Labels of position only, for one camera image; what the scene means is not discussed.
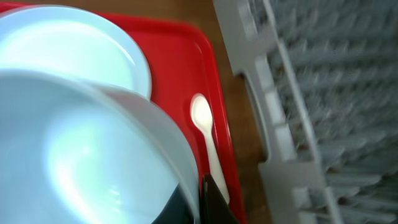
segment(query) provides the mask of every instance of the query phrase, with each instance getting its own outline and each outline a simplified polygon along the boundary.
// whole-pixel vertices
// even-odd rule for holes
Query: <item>spoon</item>
[[[210,174],[213,176],[217,187],[223,195],[226,203],[229,203],[229,193],[226,187],[223,170],[218,160],[211,129],[213,128],[213,115],[206,98],[202,94],[196,94],[191,102],[191,118],[195,126],[205,137],[207,156],[210,165]]]

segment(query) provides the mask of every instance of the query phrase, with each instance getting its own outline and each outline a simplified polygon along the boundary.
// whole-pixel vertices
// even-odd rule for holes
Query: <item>red tray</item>
[[[0,12],[21,6],[24,4],[0,2]],[[140,46],[152,74],[151,100],[184,133],[195,155],[200,177],[209,173],[210,168],[205,140],[190,119],[190,103],[196,93],[207,98],[214,116],[213,137],[231,198],[229,207],[240,223],[247,223],[218,69],[210,41],[188,24],[98,14],[126,31]]]

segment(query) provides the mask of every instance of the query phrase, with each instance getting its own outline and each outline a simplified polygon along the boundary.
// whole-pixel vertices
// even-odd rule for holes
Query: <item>wooden table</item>
[[[265,160],[244,80],[233,77],[212,0],[20,0],[63,4],[89,11],[185,21],[197,26],[215,50],[244,206],[250,224],[271,223],[257,164]]]

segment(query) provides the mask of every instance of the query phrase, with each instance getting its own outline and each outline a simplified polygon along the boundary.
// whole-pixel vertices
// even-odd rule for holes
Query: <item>light blue plate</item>
[[[26,7],[0,18],[0,67],[67,74],[149,99],[150,71],[138,45],[118,26],[64,6]]]

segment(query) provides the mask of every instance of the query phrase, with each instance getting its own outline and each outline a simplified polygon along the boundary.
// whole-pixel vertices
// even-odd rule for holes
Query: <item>dish drying rack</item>
[[[214,5],[274,223],[398,223],[398,1]]]

